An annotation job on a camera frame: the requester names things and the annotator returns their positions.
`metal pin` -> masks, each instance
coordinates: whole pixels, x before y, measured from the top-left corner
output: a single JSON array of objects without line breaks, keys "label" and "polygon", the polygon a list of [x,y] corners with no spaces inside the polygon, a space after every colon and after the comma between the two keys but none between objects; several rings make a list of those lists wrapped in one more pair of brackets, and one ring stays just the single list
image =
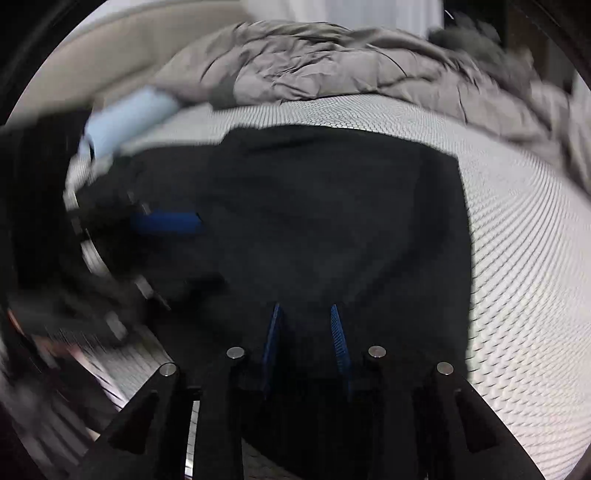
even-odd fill
[{"label": "metal pin", "polygon": [[374,358],[382,358],[383,356],[386,356],[386,349],[383,346],[374,345],[369,347],[368,353]]},{"label": "metal pin", "polygon": [[170,377],[171,375],[174,375],[176,371],[177,366],[175,364],[164,364],[158,369],[158,372],[163,377]]},{"label": "metal pin", "polygon": [[226,355],[228,356],[228,358],[233,359],[242,358],[244,356],[244,348],[242,348],[241,346],[233,346],[232,348],[228,349]]},{"label": "metal pin", "polygon": [[451,375],[453,373],[453,365],[447,362],[439,362],[437,364],[437,371],[442,375]]}]

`dark cloth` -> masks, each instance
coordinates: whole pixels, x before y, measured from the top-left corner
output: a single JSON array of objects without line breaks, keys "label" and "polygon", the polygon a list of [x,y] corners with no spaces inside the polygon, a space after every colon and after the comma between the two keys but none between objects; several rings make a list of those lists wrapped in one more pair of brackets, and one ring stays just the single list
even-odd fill
[{"label": "dark cloth", "polygon": [[127,191],[151,208],[201,217],[203,233],[144,238],[137,248],[157,291],[224,279],[223,301],[203,296],[201,324],[239,341],[266,326],[261,312],[278,301],[293,368],[335,377],[336,304],[355,331],[345,335],[358,343],[356,358],[390,342],[424,353],[421,372],[442,360],[466,372],[471,251],[453,157],[357,130],[239,128],[217,146],[117,159],[78,197],[100,203]]},{"label": "dark cloth", "polygon": [[[26,335],[118,344],[123,334],[103,317],[116,312],[136,323],[137,288],[91,275],[63,200],[89,115],[80,107],[0,129],[0,292],[12,290],[9,303]],[[122,298],[124,306],[115,300]]]}]

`gray fabric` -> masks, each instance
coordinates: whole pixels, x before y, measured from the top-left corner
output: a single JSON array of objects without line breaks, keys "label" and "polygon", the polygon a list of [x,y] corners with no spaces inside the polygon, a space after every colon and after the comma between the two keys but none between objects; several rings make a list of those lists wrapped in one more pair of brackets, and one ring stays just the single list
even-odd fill
[{"label": "gray fabric", "polygon": [[538,80],[513,95],[466,53],[400,30],[233,25],[180,51],[152,83],[218,108],[380,93],[526,148],[591,192],[591,123],[573,117],[569,99]]},{"label": "gray fabric", "polygon": [[495,27],[487,23],[475,24],[469,17],[456,13],[457,27],[434,30],[429,42],[456,52],[465,52],[476,61],[483,72],[490,75],[504,90],[519,98],[526,95],[530,83],[538,79],[534,61],[528,49],[520,53],[505,51]]}]

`gray comforter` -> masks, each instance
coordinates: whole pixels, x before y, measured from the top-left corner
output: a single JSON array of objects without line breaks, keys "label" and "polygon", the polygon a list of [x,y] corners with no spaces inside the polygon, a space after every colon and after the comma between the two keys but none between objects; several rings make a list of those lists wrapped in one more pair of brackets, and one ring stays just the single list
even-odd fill
[{"label": "gray comforter", "polygon": [[379,93],[526,148],[591,193],[591,122],[570,97],[535,75],[529,89],[504,89],[467,54],[400,30],[232,25],[180,51],[152,83],[214,108]]}]

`light blue clothing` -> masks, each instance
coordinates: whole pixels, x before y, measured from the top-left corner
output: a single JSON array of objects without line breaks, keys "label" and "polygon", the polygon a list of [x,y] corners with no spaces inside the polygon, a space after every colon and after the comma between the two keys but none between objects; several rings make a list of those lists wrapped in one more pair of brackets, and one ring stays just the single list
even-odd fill
[{"label": "light blue clothing", "polygon": [[80,153],[87,153],[90,143],[95,149],[95,158],[110,155],[123,142],[163,122],[180,109],[181,103],[171,95],[153,87],[143,87],[90,116],[85,138],[80,142]]}]

